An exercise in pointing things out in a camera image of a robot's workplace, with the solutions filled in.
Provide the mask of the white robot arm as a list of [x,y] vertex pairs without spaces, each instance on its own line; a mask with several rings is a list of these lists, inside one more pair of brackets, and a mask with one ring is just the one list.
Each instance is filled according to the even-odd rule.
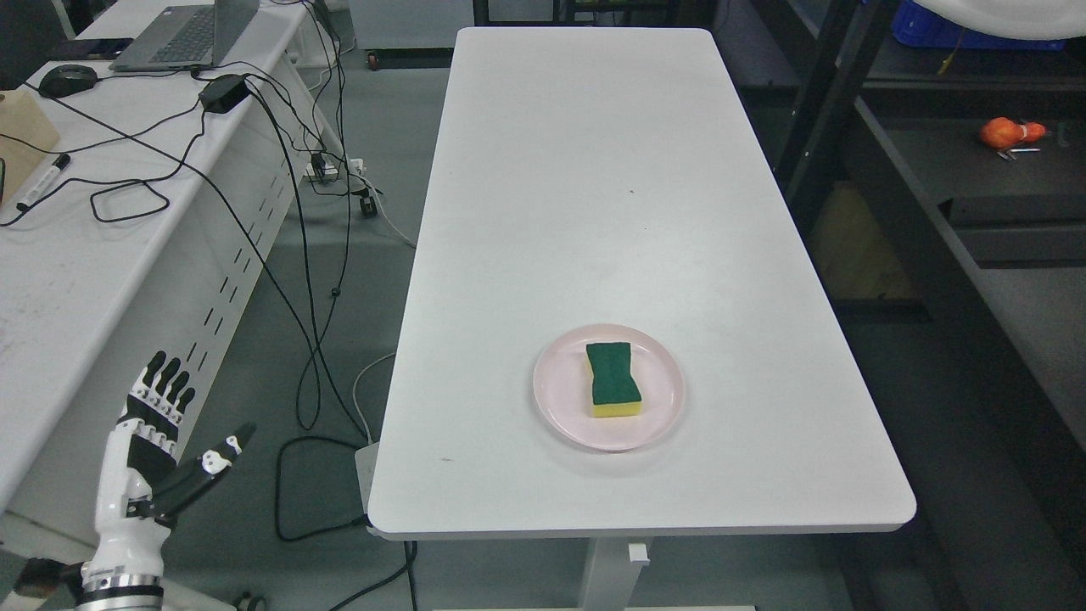
[[86,584],[83,568],[83,563],[31,558],[4,597],[3,610],[42,610],[63,588],[74,597],[75,610],[163,610],[165,594],[159,576],[121,573]]

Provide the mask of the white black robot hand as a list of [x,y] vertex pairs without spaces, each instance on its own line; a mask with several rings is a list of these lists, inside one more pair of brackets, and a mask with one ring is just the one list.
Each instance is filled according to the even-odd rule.
[[127,392],[106,437],[98,478],[98,546],[81,569],[83,591],[151,586],[178,517],[224,479],[255,433],[244,423],[194,459],[178,459],[180,425],[195,398],[179,357],[157,351]]

